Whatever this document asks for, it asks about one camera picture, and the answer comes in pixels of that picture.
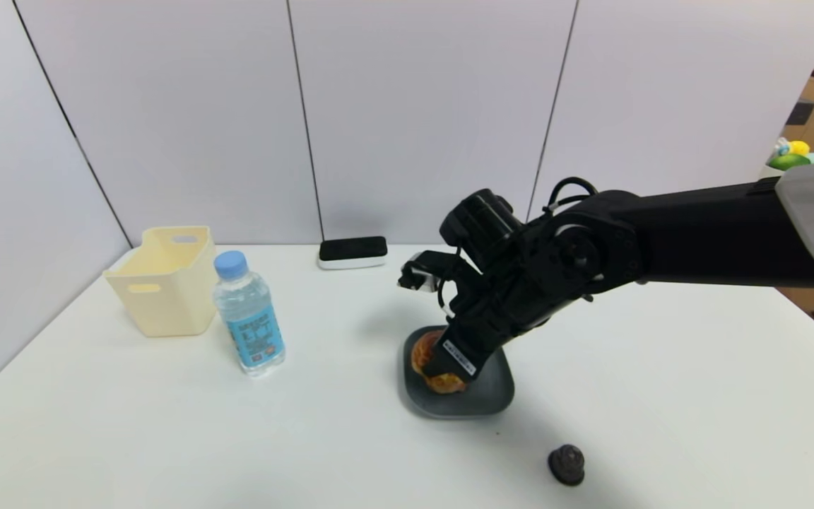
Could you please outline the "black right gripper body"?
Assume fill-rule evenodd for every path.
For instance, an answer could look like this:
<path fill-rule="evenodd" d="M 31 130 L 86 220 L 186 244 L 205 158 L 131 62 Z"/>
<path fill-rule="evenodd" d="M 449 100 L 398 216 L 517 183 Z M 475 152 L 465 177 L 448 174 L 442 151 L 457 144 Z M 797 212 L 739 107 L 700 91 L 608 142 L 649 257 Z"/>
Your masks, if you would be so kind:
<path fill-rule="evenodd" d="M 477 303 L 461 315 L 448 319 L 448 325 L 434 344 L 453 344 L 461 361 L 465 379 L 477 380 L 485 364 L 514 338 L 514 321 L 497 298 Z"/>

